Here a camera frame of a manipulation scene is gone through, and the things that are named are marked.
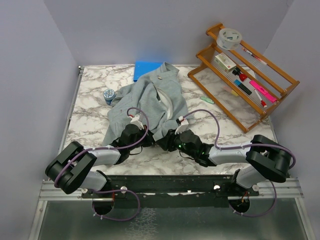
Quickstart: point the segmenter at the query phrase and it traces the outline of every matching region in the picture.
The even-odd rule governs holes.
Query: white tape roll
[[[242,40],[241,33],[231,28],[223,28],[219,31],[216,43],[226,50],[235,50]]]

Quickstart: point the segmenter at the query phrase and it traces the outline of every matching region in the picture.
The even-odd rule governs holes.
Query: white marble surface
[[[237,144],[250,141],[254,135],[262,134],[274,139],[272,129],[268,121],[260,123],[250,132],[244,134],[236,124],[216,105],[200,99],[203,91],[188,78],[188,72],[194,69],[191,66],[176,66],[180,72],[179,82],[183,89],[188,110],[207,109],[212,111],[220,124],[220,144]],[[98,147],[104,139],[109,126],[107,112],[111,109],[105,103],[103,91],[110,88],[115,91],[122,86],[133,83],[133,65],[118,66],[86,66],[77,94],[72,113],[65,146],[71,141],[78,141],[86,147]],[[197,75],[201,81],[212,83],[218,81],[213,72],[204,71]],[[221,92],[221,96],[228,97],[228,92]],[[239,105],[238,115],[244,122],[253,121],[253,113],[248,108]],[[213,143],[217,135],[215,121],[205,112],[197,112],[194,119],[189,121],[189,128],[205,143]],[[202,167],[193,160],[182,158],[178,151],[165,152],[160,147],[144,148],[139,155],[132,155],[119,165],[98,166],[92,170],[101,170],[107,175],[209,175],[209,174],[233,174],[235,170],[245,167],[246,164],[222,164],[216,167]]]

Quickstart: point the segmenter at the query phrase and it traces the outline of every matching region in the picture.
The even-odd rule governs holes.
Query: pink object
[[[260,86],[255,81],[251,80],[250,84],[254,86],[254,88],[257,89],[260,93],[262,93],[271,103],[274,103],[277,101],[275,97],[271,96],[267,90],[265,90],[262,86]]]

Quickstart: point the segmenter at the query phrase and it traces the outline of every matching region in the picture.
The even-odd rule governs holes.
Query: wooden rack
[[[263,67],[259,67],[259,64],[255,63],[257,61],[255,58],[253,58],[251,55],[244,53],[241,54],[239,50],[224,50],[221,49],[217,46],[217,37],[219,35],[219,31],[223,29],[224,26],[222,23],[219,23],[217,25],[214,25],[210,27],[207,31],[206,34],[208,36],[211,36],[213,38],[212,44],[210,44],[207,48],[199,51],[196,54],[196,57],[202,61],[201,65],[194,70],[190,71],[188,73],[189,78],[191,78],[245,133],[253,129],[256,125],[258,125],[262,120],[267,118],[275,109],[276,107],[291,93],[293,89],[300,83],[299,81],[293,79],[291,76],[289,76],[287,73],[285,73],[283,70],[281,70],[278,66],[276,66],[274,63],[272,63],[269,59],[264,57],[261,53],[259,53],[257,50],[252,48],[249,44],[247,44],[245,41],[241,41],[238,49],[241,50],[241,47],[243,46],[250,52],[252,52],[255,56],[263,60],[266,65],[264,64]],[[214,64],[213,59],[215,54],[219,54],[224,52],[229,56],[229,58],[234,61],[237,65],[237,67],[241,70],[241,72],[245,75],[250,80],[254,80],[257,84],[259,84],[261,87],[263,87],[265,90],[269,92],[271,96],[276,98],[276,102],[269,104],[268,108],[263,108],[258,101],[255,101],[252,97],[247,95],[242,89],[237,87],[234,82],[232,81],[232,73],[224,73],[221,71],[221,69],[218,67],[217,64]],[[255,75],[259,77],[254,77],[251,74],[248,73],[243,68],[243,65],[249,67],[253,72],[255,72]],[[195,75],[202,70],[209,68],[212,70],[216,75],[218,75],[230,88],[232,88],[243,100],[245,100],[258,114],[259,114],[259,119],[254,122],[249,127],[245,127],[214,95],[206,89],[205,86],[202,85],[202,83],[199,82],[199,80],[195,77]],[[271,71],[274,71],[275,74],[277,74],[279,78],[284,79],[287,86],[286,88],[281,87],[274,81],[272,81],[270,75],[272,74],[267,74],[262,68],[270,68],[268,73]]]

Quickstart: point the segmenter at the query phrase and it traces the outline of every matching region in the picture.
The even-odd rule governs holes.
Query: blue can
[[[116,93],[112,89],[107,89],[103,92],[103,98],[106,104],[111,105],[111,101],[116,97]]]

